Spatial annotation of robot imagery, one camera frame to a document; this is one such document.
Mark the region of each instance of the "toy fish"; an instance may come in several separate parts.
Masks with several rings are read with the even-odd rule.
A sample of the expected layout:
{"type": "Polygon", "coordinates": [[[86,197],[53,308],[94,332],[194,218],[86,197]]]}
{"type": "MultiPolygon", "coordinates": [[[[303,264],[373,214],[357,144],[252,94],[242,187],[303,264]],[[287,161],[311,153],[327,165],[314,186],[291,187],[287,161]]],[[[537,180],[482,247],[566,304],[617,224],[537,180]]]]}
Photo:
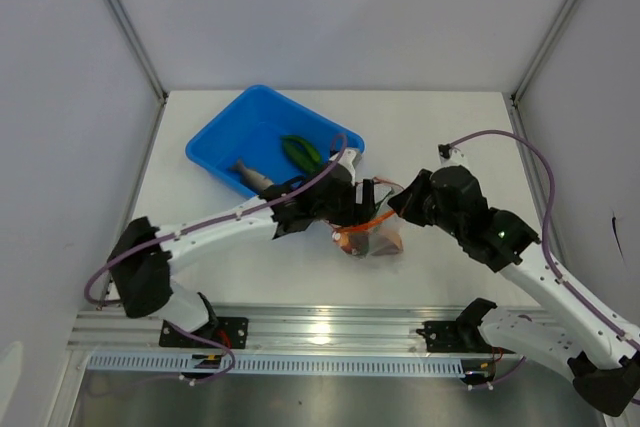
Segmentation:
{"type": "Polygon", "coordinates": [[[261,174],[257,170],[250,169],[242,159],[238,159],[235,164],[229,167],[231,172],[237,172],[242,176],[242,181],[247,187],[253,190],[256,194],[261,193],[268,187],[273,185],[273,181],[264,174],[261,174]]]}

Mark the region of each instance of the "white wall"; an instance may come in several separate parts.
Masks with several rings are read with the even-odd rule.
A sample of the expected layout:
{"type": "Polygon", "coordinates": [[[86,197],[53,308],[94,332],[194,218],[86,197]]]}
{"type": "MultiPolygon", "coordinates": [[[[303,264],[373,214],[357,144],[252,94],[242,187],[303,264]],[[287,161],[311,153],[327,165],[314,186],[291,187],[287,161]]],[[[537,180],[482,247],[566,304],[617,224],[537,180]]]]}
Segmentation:
{"type": "MultiPolygon", "coordinates": [[[[568,267],[640,323],[640,0],[584,0],[525,94],[558,180],[568,267]],[[611,218],[618,219],[622,255],[611,218]]],[[[640,415],[636,424],[640,425],[640,415]]]]}
{"type": "Polygon", "coordinates": [[[0,351],[26,347],[3,425],[39,426],[156,106],[102,0],[0,9],[0,351]]]}
{"type": "Polygon", "coordinates": [[[512,91],[562,0],[125,0],[169,89],[512,91]]]}

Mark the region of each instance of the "tabletop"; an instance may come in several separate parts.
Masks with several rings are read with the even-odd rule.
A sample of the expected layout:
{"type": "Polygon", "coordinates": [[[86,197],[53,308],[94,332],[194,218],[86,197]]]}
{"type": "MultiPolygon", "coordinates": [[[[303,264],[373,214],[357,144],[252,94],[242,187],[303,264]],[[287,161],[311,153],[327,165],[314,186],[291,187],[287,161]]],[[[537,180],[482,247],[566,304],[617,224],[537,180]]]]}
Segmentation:
{"type": "MultiPolygon", "coordinates": [[[[500,93],[282,91],[360,134],[358,178],[380,175],[407,186],[421,168],[439,166],[437,145],[484,129],[511,131],[500,93]]],[[[185,155],[187,142],[240,91],[173,91],[154,141],[134,209],[152,224],[224,211],[244,198],[185,155]]],[[[540,224],[515,143],[482,137],[462,146],[489,205],[540,224]]],[[[437,228],[405,224],[404,252],[355,259],[322,223],[306,232],[218,251],[177,277],[214,304],[465,306],[476,297],[503,306],[535,306],[526,293],[471,260],[437,228]]]]}

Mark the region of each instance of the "clear plastic bag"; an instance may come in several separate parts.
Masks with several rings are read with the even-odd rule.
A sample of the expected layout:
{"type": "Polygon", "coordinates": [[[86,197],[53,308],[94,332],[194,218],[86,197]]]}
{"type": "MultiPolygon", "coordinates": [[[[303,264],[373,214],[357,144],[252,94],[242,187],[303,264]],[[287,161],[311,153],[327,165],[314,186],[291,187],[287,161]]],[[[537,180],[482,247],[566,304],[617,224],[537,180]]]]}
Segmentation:
{"type": "Polygon", "coordinates": [[[352,227],[334,227],[333,241],[343,252],[358,258],[368,256],[398,255],[404,247],[400,237],[403,223],[389,207],[387,200],[399,193],[402,187],[381,177],[374,177],[376,215],[369,222],[352,227]]]}

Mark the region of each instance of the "blue bin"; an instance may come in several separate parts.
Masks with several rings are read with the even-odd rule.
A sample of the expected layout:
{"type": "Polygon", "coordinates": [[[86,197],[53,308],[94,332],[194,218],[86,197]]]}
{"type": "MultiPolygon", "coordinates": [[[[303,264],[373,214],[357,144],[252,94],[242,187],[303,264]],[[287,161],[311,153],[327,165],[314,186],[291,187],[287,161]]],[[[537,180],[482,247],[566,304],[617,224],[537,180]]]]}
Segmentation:
{"type": "Polygon", "coordinates": [[[238,158],[276,184],[301,172],[282,151],[283,135],[299,135],[329,157],[331,141],[339,132],[347,135],[348,146],[364,152],[362,137],[316,114],[312,110],[264,86],[249,87],[189,141],[187,157],[204,167],[245,197],[255,193],[230,172],[238,158]]]}

